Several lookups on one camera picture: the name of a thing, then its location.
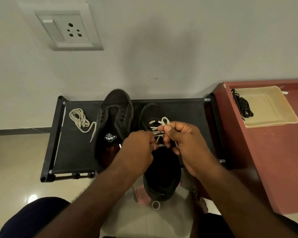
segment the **shoe label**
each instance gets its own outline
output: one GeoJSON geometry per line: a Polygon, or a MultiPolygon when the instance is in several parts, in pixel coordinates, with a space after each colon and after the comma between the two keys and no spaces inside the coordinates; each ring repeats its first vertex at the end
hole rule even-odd
{"type": "Polygon", "coordinates": [[[111,141],[113,141],[116,138],[117,138],[117,135],[112,135],[112,134],[107,134],[105,136],[105,140],[107,140],[108,142],[111,142],[111,141]]]}

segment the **coiled black shoelace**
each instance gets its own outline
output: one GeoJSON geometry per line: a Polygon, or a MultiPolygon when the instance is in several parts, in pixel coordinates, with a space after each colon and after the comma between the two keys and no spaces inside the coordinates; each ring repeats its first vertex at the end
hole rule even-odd
{"type": "Polygon", "coordinates": [[[244,118],[249,118],[249,117],[253,117],[254,114],[253,112],[250,110],[249,104],[247,102],[246,99],[240,97],[240,95],[238,93],[235,93],[235,89],[231,89],[231,92],[233,94],[233,98],[235,100],[235,103],[238,107],[238,110],[240,111],[240,114],[244,117],[244,118]]]}

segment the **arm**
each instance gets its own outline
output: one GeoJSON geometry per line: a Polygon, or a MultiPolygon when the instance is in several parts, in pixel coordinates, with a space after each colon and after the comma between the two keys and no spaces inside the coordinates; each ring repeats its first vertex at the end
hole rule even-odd
{"type": "Polygon", "coordinates": [[[112,164],[37,238],[94,237],[111,208],[151,164],[158,148],[152,132],[133,132],[112,164]]]}
{"type": "Polygon", "coordinates": [[[178,142],[173,151],[182,154],[187,170],[202,183],[235,237],[298,237],[221,166],[197,127],[171,122],[158,128],[163,129],[165,145],[178,142]]]}

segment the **white wall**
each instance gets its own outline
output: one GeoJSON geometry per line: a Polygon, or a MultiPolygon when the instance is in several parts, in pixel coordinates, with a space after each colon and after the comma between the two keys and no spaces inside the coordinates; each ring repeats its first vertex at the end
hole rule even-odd
{"type": "Polygon", "coordinates": [[[0,0],[0,129],[50,127],[59,95],[202,97],[224,80],[298,77],[298,0],[87,1],[104,51],[54,52],[0,0]]]}

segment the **human hand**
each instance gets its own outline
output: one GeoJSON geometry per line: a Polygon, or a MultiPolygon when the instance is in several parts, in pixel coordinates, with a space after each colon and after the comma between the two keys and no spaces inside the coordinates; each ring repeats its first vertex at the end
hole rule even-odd
{"type": "Polygon", "coordinates": [[[143,175],[153,161],[152,151],[159,148],[153,133],[139,130],[124,140],[113,163],[124,166],[135,179],[143,175]]]}
{"type": "Polygon", "coordinates": [[[160,125],[158,131],[165,132],[163,142],[167,148],[171,147],[171,140],[178,143],[179,148],[171,149],[176,155],[182,155],[183,163],[191,175],[196,177],[208,161],[215,161],[198,127],[174,121],[164,127],[160,125]]]}

